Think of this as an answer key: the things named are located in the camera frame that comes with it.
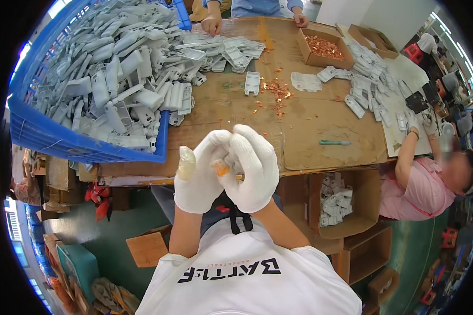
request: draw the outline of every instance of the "white glove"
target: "white glove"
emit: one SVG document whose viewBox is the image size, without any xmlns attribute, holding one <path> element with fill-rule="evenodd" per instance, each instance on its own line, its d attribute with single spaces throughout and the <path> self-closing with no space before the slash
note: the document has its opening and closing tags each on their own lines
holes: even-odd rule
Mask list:
<svg viewBox="0 0 473 315">
<path fill-rule="evenodd" d="M 417 129 L 417 132 L 419 132 L 419 121 L 417 120 L 417 116 L 415 116 L 415 113 L 412 111 L 407 111 L 404 113 L 404 115 L 407 117 L 408 120 L 407 133 L 410 132 L 410 129 L 412 129 L 412 127 L 415 127 L 415 129 Z"/>
<path fill-rule="evenodd" d="M 426 115 L 425 118 L 422 118 L 422 124 L 428 135 L 436 134 L 436 123 L 432 121 L 432 118 L 429 115 Z"/>
<path fill-rule="evenodd" d="M 205 213 L 219 197 L 224 188 L 210 164 L 227 155 L 224 147 L 228 147 L 231 135 L 228 130 L 213 130 L 194 151 L 188 147 L 180 147 L 181 159 L 174 180 L 174 200 L 181 210 Z"/>
<path fill-rule="evenodd" d="M 278 185 L 275 149 L 263 136 L 243 124 L 235 125 L 229 145 L 238 156 L 245 179 L 237 180 L 232 168 L 218 177 L 219 182 L 240 211 L 259 211 L 270 202 Z"/>
</svg>

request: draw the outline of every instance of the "red plastic stool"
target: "red plastic stool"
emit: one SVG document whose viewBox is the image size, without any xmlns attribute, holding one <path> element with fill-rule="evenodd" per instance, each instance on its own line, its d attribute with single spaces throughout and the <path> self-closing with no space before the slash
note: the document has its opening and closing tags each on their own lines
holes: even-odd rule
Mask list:
<svg viewBox="0 0 473 315">
<path fill-rule="evenodd" d="M 435 297 L 436 293 L 433 290 L 429 290 L 426 294 L 424 294 L 424 296 L 422 297 L 422 299 L 419 300 L 419 302 L 425 305 L 431 305 Z"/>
<path fill-rule="evenodd" d="M 448 227 L 446 232 L 441 234 L 443 236 L 443 244 L 441 249 L 451 249 L 455 247 L 455 240 L 457 239 L 457 230 Z"/>
<path fill-rule="evenodd" d="M 422 54 L 422 50 L 417 46 L 417 44 L 412 44 L 403 49 L 403 51 L 408 54 L 408 59 L 413 61 L 416 65 L 418 65 L 422 58 L 424 58 L 424 54 Z"/>
</svg>

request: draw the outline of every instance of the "white t-shirt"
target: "white t-shirt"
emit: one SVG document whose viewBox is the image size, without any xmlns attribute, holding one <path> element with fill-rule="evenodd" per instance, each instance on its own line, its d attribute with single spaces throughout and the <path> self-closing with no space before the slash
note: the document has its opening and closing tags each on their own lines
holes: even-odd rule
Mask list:
<svg viewBox="0 0 473 315">
<path fill-rule="evenodd" d="M 361 314 L 361 300 L 325 254 L 277 246 L 252 221 L 251 232 L 237 235 L 229 218 L 214 224 L 192 258 L 164 255 L 136 314 Z"/>
<path fill-rule="evenodd" d="M 429 33 L 422 34 L 421 39 L 417 42 L 417 46 L 426 54 L 438 54 L 438 45 L 433 35 Z"/>
</svg>

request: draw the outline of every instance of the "bare hand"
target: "bare hand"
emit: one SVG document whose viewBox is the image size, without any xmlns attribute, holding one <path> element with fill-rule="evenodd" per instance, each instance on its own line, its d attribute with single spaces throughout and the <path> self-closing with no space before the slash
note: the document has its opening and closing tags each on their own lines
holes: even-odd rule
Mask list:
<svg viewBox="0 0 473 315">
<path fill-rule="evenodd" d="M 308 17 L 306 17 L 303 14 L 295 14 L 292 18 L 295 20 L 296 26 L 300 28 L 305 28 L 310 23 L 310 20 L 308 19 Z"/>
<path fill-rule="evenodd" d="M 209 14 L 203 21 L 202 21 L 202 29 L 209 33 L 210 36 L 214 37 L 215 35 L 220 34 L 222 27 L 222 18 L 221 12 L 214 12 Z"/>
</svg>

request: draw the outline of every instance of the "blue pants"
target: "blue pants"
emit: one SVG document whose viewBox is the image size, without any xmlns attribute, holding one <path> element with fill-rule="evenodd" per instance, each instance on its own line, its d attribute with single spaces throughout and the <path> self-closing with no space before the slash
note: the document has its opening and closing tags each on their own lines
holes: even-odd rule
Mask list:
<svg viewBox="0 0 473 315">
<path fill-rule="evenodd" d="M 173 193 L 175 192 L 175 190 L 173 186 L 153 185 L 151 186 L 151 192 L 152 195 L 154 195 L 154 198 L 156 198 L 156 201 L 158 202 L 159 206 L 162 208 L 165 216 L 168 218 L 170 223 L 173 224 L 173 220 L 175 217 L 175 202 L 173 201 Z M 283 211 L 282 204 L 280 203 L 280 196 L 274 193 L 272 198 L 275 201 L 275 204 L 280 209 L 280 211 Z M 215 207 L 217 206 L 227 205 L 228 202 L 229 198 L 224 192 L 217 199 L 215 199 L 214 203 L 212 204 L 212 208 L 210 208 L 208 212 L 203 214 L 200 237 L 205 234 L 209 227 L 219 222 L 219 220 L 229 218 L 229 212 L 223 213 L 215 209 Z"/>
</svg>

